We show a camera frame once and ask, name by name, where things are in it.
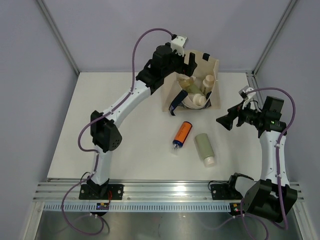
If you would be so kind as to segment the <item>aluminium frame post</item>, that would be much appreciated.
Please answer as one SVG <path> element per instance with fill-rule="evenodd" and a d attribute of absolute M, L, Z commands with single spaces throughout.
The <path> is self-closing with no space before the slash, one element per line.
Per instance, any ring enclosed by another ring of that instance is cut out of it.
<path fill-rule="evenodd" d="M 60 47 L 60 50 L 62 51 L 63 55 L 65 56 L 68 64 L 72 68 L 75 75 L 78 77 L 80 75 L 81 71 L 80 71 L 75 59 L 73 58 L 73 56 L 72 56 L 64 38 L 63 38 L 47 4 L 45 3 L 44 0 L 35 0 L 34 2 L 37 5 L 40 13 L 42 14 L 45 22 L 47 23 L 50 31 L 52 32 L 53 37 L 55 38 L 58 46 Z"/>
<path fill-rule="evenodd" d="M 274 44 L 276 43 L 278 37 L 280 36 L 281 32 L 284 30 L 286 23 L 288 22 L 291 14 L 295 10 L 299 0 L 289 0 L 280 19 L 278 20 L 270 38 L 268 39 L 260 57 L 258 58 L 257 63 L 255 64 L 253 70 L 251 71 L 252 75 L 255 77 L 258 72 L 260 71 L 262 65 L 264 64 L 265 60 L 267 59 L 269 53 L 271 52 Z"/>

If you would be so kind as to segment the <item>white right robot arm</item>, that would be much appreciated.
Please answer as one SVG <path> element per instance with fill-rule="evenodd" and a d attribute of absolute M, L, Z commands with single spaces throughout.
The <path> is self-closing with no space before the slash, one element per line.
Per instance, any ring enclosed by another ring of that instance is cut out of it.
<path fill-rule="evenodd" d="M 241 173 L 230 176 L 226 192 L 237 199 L 243 197 L 242 208 L 246 213 L 281 223 L 298 198 L 290 187 L 286 173 L 284 146 L 287 124 L 281 121 L 284 100 L 268 96 L 261 110 L 252 109 L 250 100 L 229 108 L 227 114 L 216 119 L 227 130 L 234 120 L 237 127 L 247 123 L 258 131 L 262 150 L 261 175 L 258 181 Z"/>

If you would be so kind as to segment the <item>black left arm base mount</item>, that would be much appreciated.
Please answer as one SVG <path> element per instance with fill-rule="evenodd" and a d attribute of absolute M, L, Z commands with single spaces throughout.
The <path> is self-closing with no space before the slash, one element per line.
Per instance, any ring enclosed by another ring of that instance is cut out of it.
<path fill-rule="evenodd" d="M 123 184 L 110 183 L 100 192 L 95 192 L 87 184 L 82 184 L 78 198 L 80 200 L 122 200 L 124 194 Z"/>

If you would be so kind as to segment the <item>sage green bottle white cap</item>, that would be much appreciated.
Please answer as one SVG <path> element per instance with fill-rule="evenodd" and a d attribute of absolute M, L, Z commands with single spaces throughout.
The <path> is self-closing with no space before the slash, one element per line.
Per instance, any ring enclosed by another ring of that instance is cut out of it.
<path fill-rule="evenodd" d="M 213 167 L 215 164 L 215 153 L 209 137 L 206 133 L 200 133 L 194 138 L 196 148 L 200 159 L 203 161 L 205 167 Z"/>

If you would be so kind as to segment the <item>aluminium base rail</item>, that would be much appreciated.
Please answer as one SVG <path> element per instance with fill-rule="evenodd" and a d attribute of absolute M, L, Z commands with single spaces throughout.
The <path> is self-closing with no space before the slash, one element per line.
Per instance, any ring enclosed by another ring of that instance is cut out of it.
<path fill-rule="evenodd" d="M 206 203 L 213 202 L 207 181 L 143 181 L 119 180 L 123 185 L 122 199 L 111 198 L 112 203 Z M 33 202 L 61 202 L 75 180 L 53 179 L 38 183 Z"/>

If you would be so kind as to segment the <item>left aluminium frame post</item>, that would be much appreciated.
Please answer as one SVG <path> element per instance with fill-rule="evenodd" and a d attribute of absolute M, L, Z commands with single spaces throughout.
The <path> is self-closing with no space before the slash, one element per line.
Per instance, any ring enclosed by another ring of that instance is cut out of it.
<path fill-rule="evenodd" d="M 37 5 L 40 13 L 42 14 L 45 22 L 47 23 L 50 31 L 52 32 L 53 37 L 55 38 L 58 46 L 60 47 L 60 50 L 62 51 L 63 55 L 65 56 L 68 64 L 72 68 L 75 75 L 78 77 L 80 75 L 81 71 L 80 71 L 75 59 L 73 58 L 73 56 L 72 56 L 64 38 L 63 38 L 47 4 L 45 3 L 44 0 L 35 0 L 34 2 Z"/>

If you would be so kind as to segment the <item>small sage green bottle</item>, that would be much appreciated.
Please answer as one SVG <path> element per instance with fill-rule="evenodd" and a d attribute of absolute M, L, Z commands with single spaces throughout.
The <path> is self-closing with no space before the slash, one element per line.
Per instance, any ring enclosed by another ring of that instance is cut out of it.
<path fill-rule="evenodd" d="M 200 95 L 203 95 L 203 92 L 195 84 L 189 85 L 185 90 L 189 94 L 200 94 Z"/>

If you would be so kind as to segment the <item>beige canvas tote bag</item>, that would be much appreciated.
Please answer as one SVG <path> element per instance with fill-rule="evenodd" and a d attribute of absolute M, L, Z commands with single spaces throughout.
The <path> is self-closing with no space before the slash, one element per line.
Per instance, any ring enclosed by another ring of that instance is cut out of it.
<path fill-rule="evenodd" d="M 215 83 L 210 92 L 203 93 L 206 98 L 206 103 L 202 106 L 194 105 L 190 99 L 191 93 L 182 89 L 177 81 L 178 74 L 185 75 L 184 73 L 172 73 L 164 79 L 164 85 L 161 87 L 161 109 L 163 112 L 169 112 L 174 115 L 178 111 L 184 110 L 202 110 L 221 108 L 218 73 L 220 61 L 213 58 L 208 53 L 203 53 L 197 50 L 186 51 L 185 61 L 189 61 L 189 54 L 195 54 L 195 62 L 197 68 L 194 70 L 193 75 L 196 79 L 194 84 L 202 91 L 202 82 L 207 75 L 215 76 Z"/>

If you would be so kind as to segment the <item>white cream bottle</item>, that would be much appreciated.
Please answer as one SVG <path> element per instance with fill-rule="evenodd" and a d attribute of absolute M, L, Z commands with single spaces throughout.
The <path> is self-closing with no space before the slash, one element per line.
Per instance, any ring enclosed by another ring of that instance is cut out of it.
<path fill-rule="evenodd" d="M 201 85 L 201 90 L 204 94 L 207 94 L 208 92 L 210 92 L 212 90 L 212 88 L 214 87 L 216 78 L 214 75 L 207 75 L 204 80 L 202 81 L 202 85 Z"/>

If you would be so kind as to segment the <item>right aluminium frame post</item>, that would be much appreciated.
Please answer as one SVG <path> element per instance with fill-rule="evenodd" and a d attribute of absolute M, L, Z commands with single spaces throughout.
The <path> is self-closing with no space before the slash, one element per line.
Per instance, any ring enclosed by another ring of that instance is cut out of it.
<path fill-rule="evenodd" d="M 280 36 L 281 32 L 284 30 L 286 23 L 288 22 L 291 14 L 295 10 L 299 0 L 289 0 L 280 19 L 278 20 L 270 38 L 268 39 L 260 57 L 258 58 L 257 63 L 255 64 L 253 70 L 251 71 L 252 75 L 255 77 L 258 72 L 260 71 L 262 65 L 264 64 L 265 60 L 267 59 L 269 53 L 271 52 L 274 44 L 276 43 L 278 37 Z"/>

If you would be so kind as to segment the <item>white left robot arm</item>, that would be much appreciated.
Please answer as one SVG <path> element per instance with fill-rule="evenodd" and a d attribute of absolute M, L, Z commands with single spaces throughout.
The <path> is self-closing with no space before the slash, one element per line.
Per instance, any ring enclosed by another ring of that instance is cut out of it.
<path fill-rule="evenodd" d="M 85 183 L 90 196 L 100 200 L 108 195 L 112 153 L 122 142 L 119 127 L 124 119 L 159 89 L 170 74 L 192 76 L 198 66 L 196 55 L 190 52 L 188 62 L 185 62 L 185 57 L 185 54 L 179 55 L 168 44 L 158 46 L 152 58 L 135 75 L 133 86 L 123 99 L 104 112 L 94 111 L 91 114 L 90 134 L 96 154 L 93 173 Z"/>

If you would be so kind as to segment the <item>orange blue spray bottle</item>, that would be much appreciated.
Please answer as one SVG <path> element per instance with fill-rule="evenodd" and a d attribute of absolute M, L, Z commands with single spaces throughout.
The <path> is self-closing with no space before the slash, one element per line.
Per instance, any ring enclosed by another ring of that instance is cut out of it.
<path fill-rule="evenodd" d="M 191 132 L 193 125 L 189 121 L 184 121 L 172 141 L 172 153 L 176 156 Z"/>

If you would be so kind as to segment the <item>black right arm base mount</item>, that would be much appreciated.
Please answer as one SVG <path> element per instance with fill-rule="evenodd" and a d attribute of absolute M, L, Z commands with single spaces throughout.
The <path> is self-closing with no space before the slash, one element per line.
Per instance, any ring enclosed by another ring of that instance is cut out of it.
<path fill-rule="evenodd" d="M 208 183 L 213 200 L 237 200 L 239 198 L 236 191 L 226 182 L 210 181 Z"/>

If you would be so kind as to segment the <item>cream bottle with round cap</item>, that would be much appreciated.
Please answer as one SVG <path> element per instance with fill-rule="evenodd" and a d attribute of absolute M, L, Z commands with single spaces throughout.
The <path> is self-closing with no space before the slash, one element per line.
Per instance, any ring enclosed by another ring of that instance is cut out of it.
<path fill-rule="evenodd" d="M 201 95 L 200 93 L 191 94 L 189 97 L 192 103 L 196 106 L 203 106 L 207 102 L 206 97 Z"/>

